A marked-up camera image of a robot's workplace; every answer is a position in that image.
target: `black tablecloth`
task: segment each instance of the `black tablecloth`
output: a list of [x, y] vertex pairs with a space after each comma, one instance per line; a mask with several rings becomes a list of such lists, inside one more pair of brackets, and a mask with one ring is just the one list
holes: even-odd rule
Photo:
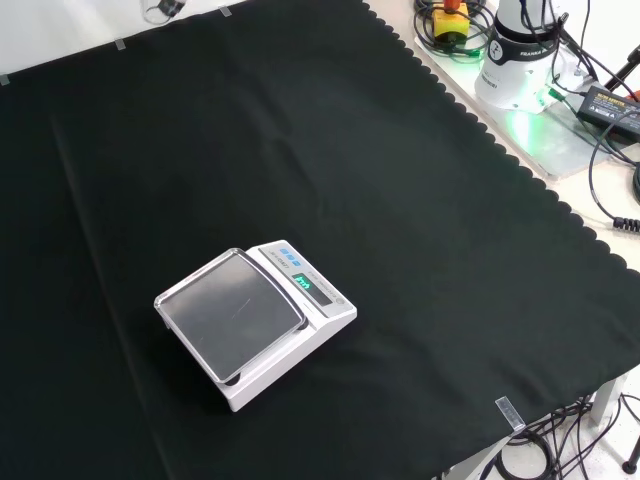
[[[360, 1], [126, 45], [0, 89], [0, 477], [423, 479], [640, 363], [640, 275]], [[232, 415], [153, 299], [278, 239], [358, 319]]]

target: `green digital display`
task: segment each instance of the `green digital display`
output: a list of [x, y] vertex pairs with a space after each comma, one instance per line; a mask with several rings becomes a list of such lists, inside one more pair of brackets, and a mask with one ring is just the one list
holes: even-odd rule
[[322, 293], [315, 284], [309, 280], [309, 278], [304, 273], [296, 273], [292, 275], [295, 282], [306, 291], [311, 298], [313, 298], [321, 307], [326, 307], [329, 305], [331, 300], [324, 293]]

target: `tape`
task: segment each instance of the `tape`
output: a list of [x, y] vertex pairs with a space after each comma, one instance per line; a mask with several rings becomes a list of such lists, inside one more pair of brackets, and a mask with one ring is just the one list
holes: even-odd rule
[[509, 401], [507, 397], [502, 397], [496, 400], [496, 405], [504, 415], [504, 418], [507, 419], [511, 428], [513, 428], [513, 433], [520, 433], [526, 427], [524, 420], [518, 414], [513, 404]]

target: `digital scale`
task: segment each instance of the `digital scale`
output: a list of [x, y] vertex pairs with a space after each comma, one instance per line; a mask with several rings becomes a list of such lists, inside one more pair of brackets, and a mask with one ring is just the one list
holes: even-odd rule
[[228, 250], [154, 305], [234, 412], [357, 315], [285, 241]]

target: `black power adapter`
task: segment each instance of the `black power adapter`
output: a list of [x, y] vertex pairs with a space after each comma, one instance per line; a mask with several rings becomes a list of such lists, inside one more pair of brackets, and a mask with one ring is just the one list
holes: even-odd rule
[[598, 127], [607, 128], [616, 118], [620, 118], [629, 111], [635, 110], [638, 115], [629, 115], [616, 122], [611, 129], [621, 137], [634, 142], [640, 142], [640, 104], [614, 95], [608, 90], [591, 87], [587, 92], [578, 118]]

